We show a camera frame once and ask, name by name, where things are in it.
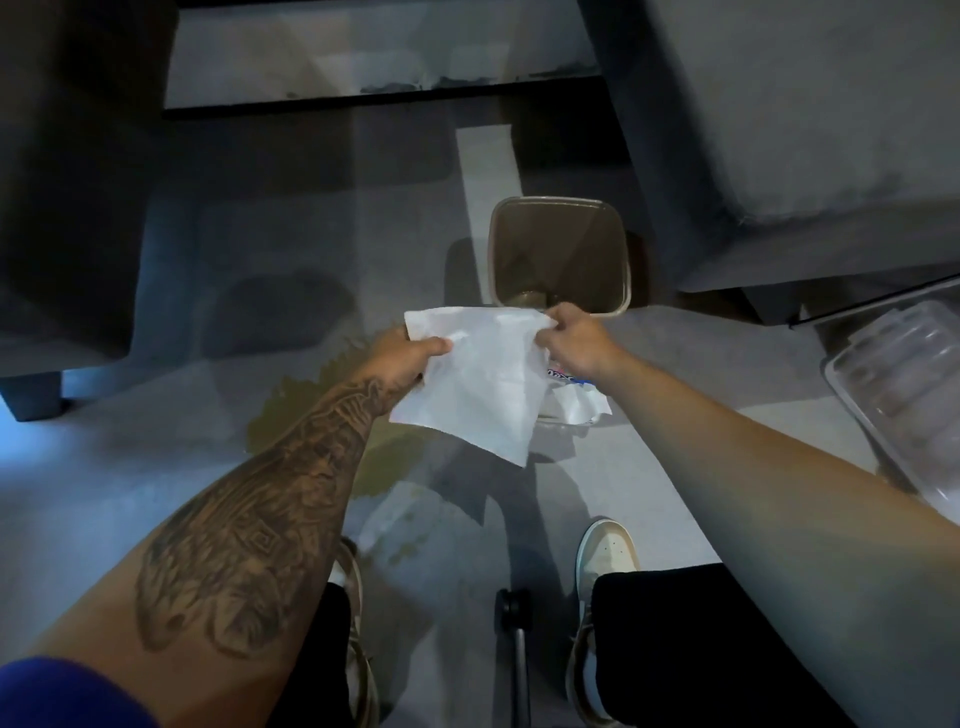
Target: white sneaker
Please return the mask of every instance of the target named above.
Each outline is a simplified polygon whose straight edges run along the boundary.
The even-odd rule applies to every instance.
[[[593,585],[605,573],[639,571],[634,540],[620,523],[601,518],[590,524],[577,549],[575,581],[580,601],[580,628],[566,663],[566,698],[580,719],[590,728],[613,728],[620,723],[600,716],[587,699],[584,688],[584,662],[593,649],[593,618],[590,601]]]
[[[376,728],[380,724],[380,698],[373,681],[370,661],[360,646],[360,618],[363,613],[363,581],[360,567],[347,541],[341,540],[327,580],[343,587],[350,602],[350,636],[347,643],[347,685],[350,710],[357,728]]]

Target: black ink tattoo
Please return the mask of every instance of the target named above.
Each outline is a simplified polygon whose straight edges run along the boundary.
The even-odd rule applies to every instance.
[[[384,398],[378,379],[338,386],[162,526],[136,580],[146,649],[162,650],[198,623],[220,652],[255,657],[299,607],[316,604]]]

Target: tattooed arm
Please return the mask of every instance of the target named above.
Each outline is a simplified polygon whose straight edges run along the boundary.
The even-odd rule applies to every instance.
[[[263,725],[330,574],[373,420],[450,346],[403,329],[381,337],[370,361],[161,524],[33,652],[93,667],[163,724]]]

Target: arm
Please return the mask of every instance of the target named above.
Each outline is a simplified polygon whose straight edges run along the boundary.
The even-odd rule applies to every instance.
[[[710,543],[861,724],[960,717],[960,528],[639,361],[562,304],[538,339],[623,408]]]
[[[450,346],[385,335],[272,447],[136,546],[33,652],[93,667],[163,724],[263,725],[330,574],[373,420]]]

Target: pant leg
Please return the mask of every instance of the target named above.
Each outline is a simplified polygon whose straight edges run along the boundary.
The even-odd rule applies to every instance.
[[[327,584],[297,663],[267,721],[268,728],[352,728],[347,687],[349,635],[347,592],[336,584]]]
[[[612,573],[590,605],[597,689],[628,725],[852,725],[722,564]]]

